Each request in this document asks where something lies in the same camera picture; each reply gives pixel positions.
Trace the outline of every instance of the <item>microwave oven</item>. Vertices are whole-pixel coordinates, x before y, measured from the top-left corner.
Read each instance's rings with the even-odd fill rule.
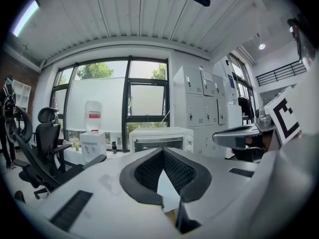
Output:
[[[130,151],[136,153],[158,147],[193,152],[193,130],[182,127],[136,128],[130,133]]]

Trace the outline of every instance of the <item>red label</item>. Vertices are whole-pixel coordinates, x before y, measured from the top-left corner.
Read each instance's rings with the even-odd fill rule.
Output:
[[[100,114],[89,114],[90,119],[100,119],[101,115]]]

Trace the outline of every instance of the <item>white shelf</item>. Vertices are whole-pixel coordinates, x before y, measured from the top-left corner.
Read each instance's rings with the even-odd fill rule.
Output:
[[[31,92],[31,86],[21,83],[19,81],[13,80],[12,87],[15,91],[15,105],[25,108],[28,110],[29,97]]]

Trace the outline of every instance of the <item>water bottle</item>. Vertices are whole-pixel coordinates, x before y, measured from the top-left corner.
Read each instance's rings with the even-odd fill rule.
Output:
[[[118,151],[118,148],[116,146],[116,142],[115,141],[112,141],[112,151],[113,151],[113,154],[116,154],[117,151]]]
[[[87,101],[85,104],[85,129],[87,132],[98,132],[101,128],[102,105],[98,101]]]

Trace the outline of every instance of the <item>window frame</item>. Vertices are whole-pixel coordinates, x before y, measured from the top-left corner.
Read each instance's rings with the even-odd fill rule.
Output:
[[[146,62],[157,62],[166,64],[166,80],[158,79],[144,79],[144,78],[130,78],[130,69],[132,61],[146,61]],[[165,115],[161,116],[129,116],[129,97],[131,85],[150,85],[150,86],[163,86],[164,87],[164,99],[165,100]],[[166,122],[169,127],[170,117],[169,111],[169,73],[168,73],[168,59],[155,59],[155,58],[143,58],[143,57],[129,57],[129,62],[125,74],[124,90],[123,90],[123,106],[122,106],[122,147],[123,152],[129,151],[127,146],[127,123],[130,122]]]
[[[235,84],[236,84],[236,87],[237,87],[238,95],[242,96],[242,94],[240,93],[240,89],[239,89],[239,84],[241,84],[241,85],[243,85],[244,87],[247,88],[250,101],[251,101],[251,97],[253,97],[253,99],[254,99],[254,110],[256,110],[256,102],[255,102],[254,91],[253,91],[253,87],[251,85],[251,80],[249,78],[249,74],[248,74],[248,71],[247,71],[247,68],[246,68],[245,64],[240,59],[235,57],[232,53],[229,53],[227,55],[227,60],[228,61],[226,61],[226,63],[231,68],[231,71],[232,71],[232,74],[233,74],[233,78],[234,78],[234,81],[235,81]],[[236,66],[239,65],[239,68],[243,72],[244,79],[235,73],[235,70],[233,68],[233,63]]]
[[[110,58],[101,58],[101,59],[94,59],[83,61],[81,63],[74,63],[73,65],[69,65],[63,68],[58,69],[54,84],[51,91],[50,97],[50,107],[53,106],[53,97],[56,91],[66,90],[65,100],[64,100],[64,107],[63,113],[58,114],[58,118],[63,120],[63,135],[66,141],[69,141],[69,130],[67,130],[67,121],[66,121],[66,114],[67,114],[67,106],[69,100],[69,94],[71,86],[74,82],[76,73],[78,71],[78,67],[82,65],[92,64],[92,63],[101,63],[101,62],[110,62],[110,61],[127,61],[127,67],[125,72],[125,79],[124,79],[124,89],[123,89],[123,100],[122,100],[122,147],[123,152],[129,151],[127,149],[127,123],[128,122],[166,122],[167,126],[169,125],[170,117],[167,114],[170,110],[169,108],[169,71],[168,71],[168,59],[156,59],[156,58],[147,58],[147,57],[110,57]],[[156,63],[163,63],[166,65],[166,80],[158,80],[158,79],[144,79],[144,78],[130,78],[130,69],[132,65],[132,61],[146,61],[146,62],[156,62]],[[62,76],[58,75],[67,69],[72,69],[72,73],[70,76],[70,80],[68,83],[63,85],[56,85],[59,81],[59,78]],[[165,115],[162,116],[128,116],[128,93],[129,88],[131,85],[151,85],[151,86],[163,86],[164,87],[164,101],[165,101]]]

